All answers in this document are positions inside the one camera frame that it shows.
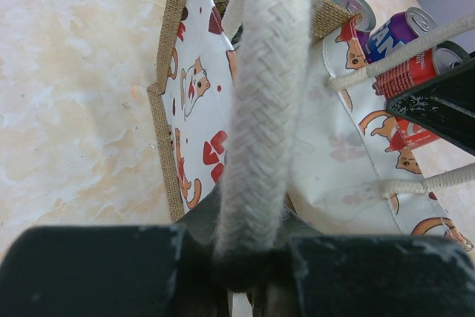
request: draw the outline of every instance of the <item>gift bag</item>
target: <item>gift bag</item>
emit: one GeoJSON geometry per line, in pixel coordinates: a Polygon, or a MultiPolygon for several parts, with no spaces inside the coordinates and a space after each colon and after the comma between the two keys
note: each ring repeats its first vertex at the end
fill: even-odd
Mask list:
{"type": "Polygon", "coordinates": [[[473,180],[474,166],[424,179],[375,76],[474,26],[436,29],[367,66],[356,19],[310,49],[289,195],[298,215],[328,234],[443,235],[470,251],[433,191],[473,180]]]}
{"type": "MultiPolygon", "coordinates": [[[[221,24],[228,1],[166,2],[157,82],[148,95],[173,221],[214,188],[226,164],[236,71],[236,53],[221,24]]],[[[316,40],[351,19],[331,1],[318,0],[318,11],[316,3],[316,40]]]]}

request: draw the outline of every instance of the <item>paw print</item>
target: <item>paw print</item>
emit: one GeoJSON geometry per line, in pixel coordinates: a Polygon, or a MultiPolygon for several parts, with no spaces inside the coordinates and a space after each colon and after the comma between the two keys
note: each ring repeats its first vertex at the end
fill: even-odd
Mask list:
{"type": "Polygon", "coordinates": [[[357,142],[352,135],[349,135],[348,137],[344,137],[342,135],[337,137],[332,135],[328,138],[328,140],[330,146],[335,148],[335,150],[330,153],[330,157],[340,163],[345,163],[348,160],[361,159],[362,157],[366,156],[366,151],[364,149],[352,147],[360,146],[359,142],[357,145],[353,145],[357,142]]]}
{"type": "Polygon", "coordinates": [[[310,100],[323,99],[324,94],[317,87],[313,87],[308,91],[307,98],[310,100]]]}
{"type": "Polygon", "coordinates": [[[305,140],[295,139],[295,157],[315,152],[315,146],[305,140]]]}
{"type": "Polygon", "coordinates": [[[358,192],[353,192],[351,195],[343,196],[341,202],[347,205],[358,204],[363,201],[363,198],[358,192]]]}

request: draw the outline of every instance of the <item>white marble countertop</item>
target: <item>white marble countertop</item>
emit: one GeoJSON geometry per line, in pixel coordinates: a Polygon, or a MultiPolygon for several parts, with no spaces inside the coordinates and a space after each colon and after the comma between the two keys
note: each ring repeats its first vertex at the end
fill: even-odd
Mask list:
{"type": "MultiPolygon", "coordinates": [[[[367,0],[382,24],[415,0],[367,0]]],[[[146,87],[166,0],[0,0],[0,259],[40,224],[170,221],[146,87]]],[[[426,175],[472,157],[438,141],[426,175]]],[[[475,241],[475,183],[439,193],[475,241]]]]}

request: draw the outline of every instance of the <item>can label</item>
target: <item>can label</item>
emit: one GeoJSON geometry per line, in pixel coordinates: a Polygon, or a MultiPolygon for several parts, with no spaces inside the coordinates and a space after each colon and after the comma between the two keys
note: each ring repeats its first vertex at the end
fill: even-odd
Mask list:
{"type": "Polygon", "coordinates": [[[377,76],[376,86],[389,99],[435,76],[433,49],[430,49],[377,76]]]}
{"type": "Polygon", "coordinates": [[[379,61],[405,45],[391,30],[391,19],[376,31],[364,46],[368,63],[379,61]]]}
{"type": "MultiPolygon", "coordinates": [[[[434,49],[427,50],[377,76],[376,88],[378,92],[389,99],[436,77],[437,71],[433,63],[433,52],[434,49]]],[[[418,148],[439,138],[434,133],[407,120],[397,117],[396,121],[399,132],[409,148],[418,148]]]]}

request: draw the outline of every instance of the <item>cat print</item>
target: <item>cat print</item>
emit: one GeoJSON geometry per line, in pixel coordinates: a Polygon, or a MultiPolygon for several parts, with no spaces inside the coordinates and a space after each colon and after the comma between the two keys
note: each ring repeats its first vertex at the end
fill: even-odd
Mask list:
{"type": "Polygon", "coordinates": [[[461,243],[466,251],[470,252],[474,248],[472,242],[464,237],[461,232],[459,232],[459,230],[455,227],[455,224],[453,224],[453,221],[449,218],[436,217],[424,219],[422,222],[417,224],[411,234],[424,235],[436,226],[443,226],[445,229],[444,236],[461,243]]]}
{"type": "Polygon", "coordinates": [[[186,179],[185,176],[185,158],[181,156],[181,133],[180,129],[175,129],[175,155],[177,158],[177,167],[178,167],[178,180],[180,181],[180,189],[185,198],[186,205],[188,208],[193,209],[201,197],[201,181],[198,179],[194,180],[194,192],[193,198],[191,201],[188,201],[188,193],[191,188],[191,182],[186,179]]]}
{"type": "Polygon", "coordinates": [[[399,151],[398,162],[396,164],[397,169],[403,169],[413,174],[421,174],[421,169],[416,161],[412,151],[408,148],[401,134],[396,127],[396,119],[388,114],[386,111],[374,111],[369,113],[360,123],[359,127],[361,132],[365,134],[366,128],[374,119],[379,117],[386,117],[381,128],[376,128],[371,131],[371,136],[379,135],[385,137],[389,141],[389,146],[385,152],[399,151]]]}
{"type": "Polygon", "coordinates": [[[177,49],[173,48],[173,52],[171,53],[171,59],[173,60],[174,63],[174,71],[171,69],[171,62],[170,62],[170,67],[168,67],[168,77],[171,77],[171,79],[177,78],[178,74],[178,53],[177,49]]]}
{"type": "Polygon", "coordinates": [[[340,35],[336,37],[335,42],[346,42],[348,44],[347,64],[345,65],[348,70],[358,70],[367,64],[351,21],[341,27],[340,35]]]}
{"type": "Polygon", "coordinates": [[[181,108],[185,111],[185,119],[190,115],[198,98],[202,97],[210,87],[200,57],[186,72],[184,69],[181,70],[181,108]]]}

